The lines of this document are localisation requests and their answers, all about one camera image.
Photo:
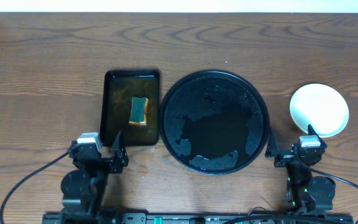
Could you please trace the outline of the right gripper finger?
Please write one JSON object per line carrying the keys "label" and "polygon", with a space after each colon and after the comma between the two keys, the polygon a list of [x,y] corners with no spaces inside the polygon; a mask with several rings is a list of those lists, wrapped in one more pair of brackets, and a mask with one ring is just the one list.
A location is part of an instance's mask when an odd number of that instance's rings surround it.
{"label": "right gripper finger", "polygon": [[318,135],[311,124],[309,124],[307,126],[307,131],[308,131],[309,136],[317,136]]}
{"label": "right gripper finger", "polygon": [[269,139],[267,143],[267,148],[265,152],[265,157],[275,157],[279,152],[277,139],[274,133],[274,130],[270,128]]}

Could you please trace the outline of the pale blue plate front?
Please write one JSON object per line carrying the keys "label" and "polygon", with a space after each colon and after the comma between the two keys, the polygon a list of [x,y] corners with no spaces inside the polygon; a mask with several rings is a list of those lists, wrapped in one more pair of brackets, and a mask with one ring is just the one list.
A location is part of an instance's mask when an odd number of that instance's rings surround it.
{"label": "pale blue plate front", "polygon": [[330,86],[312,83],[293,94],[289,105],[293,122],[305,133],[311,125],[317,135],[328,138],[339,134],[349,121],[344,97]]}

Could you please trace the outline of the green and yellow sponge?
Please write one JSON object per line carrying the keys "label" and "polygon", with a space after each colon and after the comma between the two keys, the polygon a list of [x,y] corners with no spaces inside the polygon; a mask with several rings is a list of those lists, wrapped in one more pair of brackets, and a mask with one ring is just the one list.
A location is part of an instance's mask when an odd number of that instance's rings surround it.
{"label": "green and yellow sponge", "polygon": [[130,125],[145,126],[147,124],[147,110],[149,99],[147,97],[132,97],[131,113],[129,117]]}

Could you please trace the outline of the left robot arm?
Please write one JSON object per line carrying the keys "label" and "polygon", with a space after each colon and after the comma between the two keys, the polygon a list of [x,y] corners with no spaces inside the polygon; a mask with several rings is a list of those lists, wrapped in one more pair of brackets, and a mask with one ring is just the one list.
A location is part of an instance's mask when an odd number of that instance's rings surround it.
{"label": "left robot arm", "polygon": [[102,201],[110,174],[120,174],[129,163],[124,138],[119,131],[111,146],[111,157],[101,155],[98,133],[83,133],[71,142],[67,153],[76,170],[64,176],[60,188],[63,210],[60,223],[120,223],[121,215],[103,208]]}

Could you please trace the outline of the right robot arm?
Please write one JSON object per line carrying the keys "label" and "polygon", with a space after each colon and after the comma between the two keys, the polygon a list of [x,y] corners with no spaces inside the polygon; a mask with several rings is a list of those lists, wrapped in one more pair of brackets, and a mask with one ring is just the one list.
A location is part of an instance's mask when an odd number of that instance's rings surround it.
{"label": "right robot arm", "polygon": [[308,134],[299,137],[290,150],[278,148],[274,131],[270,131],[265,157],[274,159],[274,167],[287,170],[287,200],[294,215],[325,215],[333,209],[336,184],[329,177],[314,176],[311,166],[322,159],[326,143],[308,125]]}

